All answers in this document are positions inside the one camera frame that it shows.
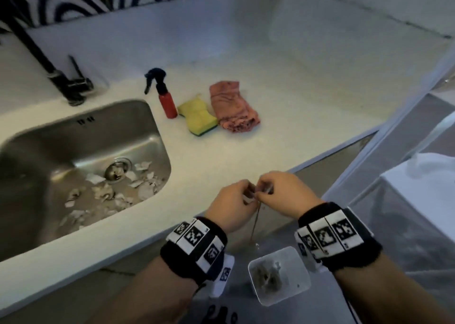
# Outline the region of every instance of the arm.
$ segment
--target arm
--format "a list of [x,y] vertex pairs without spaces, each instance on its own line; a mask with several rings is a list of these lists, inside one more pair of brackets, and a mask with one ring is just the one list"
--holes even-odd
[[[242,198],[252,190],[254,186],[248,180],[224,187],[204,216],[226,234],[239,229],[256,211],[257,201],[246,205]],[[177,276],[157,257],[87,324],[175,323],[184,315],[197,288],[193,279]]]
[[[273,194],[261,192],[273,184]],[[298,177],[283,172],[263,175],[256,198],[284,215],[298,219],[323,203]],[[365,324],[455,323],[446,310],[381,253],[364,268],[343,268],[335,279]]]

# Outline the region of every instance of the black faucet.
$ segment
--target black faucet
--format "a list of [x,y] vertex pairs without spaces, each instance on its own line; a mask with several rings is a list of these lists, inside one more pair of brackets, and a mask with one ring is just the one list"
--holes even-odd
[[70,61],[76,69],[78,78],[69,80],[63,72],[56,69],[54,64],[44,55],[43,51],[35,44],[33,39],[25,31],[24,28],[14,18],[15,7],[9,0],[0,0],[0,20],[5,22],[11,31],[18,37],[18,39],[28,48],[31,54],[37,59],[42,67],[47,71],[47,77],[57,87],[57,89],[68,100],[70,106],[82,105],[85,97],[81,95],[86,91],[93,89],[93,83],[84,77],[81,70],[77,66],[74,57],[70,57]]

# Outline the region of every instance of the person's left hand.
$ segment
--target person's left hand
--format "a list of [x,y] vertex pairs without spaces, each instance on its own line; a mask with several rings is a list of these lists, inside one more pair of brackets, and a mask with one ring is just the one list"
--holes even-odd
[[255,186],[244,179],[223,187],[205,212],[205,217],[216,223],[226,234],[241,228],[258,208],[258,201],[245,204],[242,195],[254,192]]

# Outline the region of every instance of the red spray bottle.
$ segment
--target red spray bottle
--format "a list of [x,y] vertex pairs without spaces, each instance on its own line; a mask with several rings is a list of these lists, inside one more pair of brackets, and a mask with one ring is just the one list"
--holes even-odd
[[174,100],[172,100],[171,93],[168,92],[166,85],[164,84],[164,77],[166,77],[166,72],[162,68],[153,68],[145,74],[147,80],[147,86],[144,93],[148,94],[151,87],[151,82],[153,79],[156,79],[156,90],[159,94],[159,99],[161,106],[163,106],[164,113],[169,119],[177,117],[177,109],[174,105]]

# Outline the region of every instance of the pink cloth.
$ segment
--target pink cloth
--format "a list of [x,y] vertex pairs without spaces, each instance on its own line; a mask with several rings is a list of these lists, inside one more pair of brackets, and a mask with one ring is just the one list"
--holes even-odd
[[258,113],[240,95],[239,82],[220,81],[210,86],[210,100],[220,126],[232,132],[251,131],[258,125]]

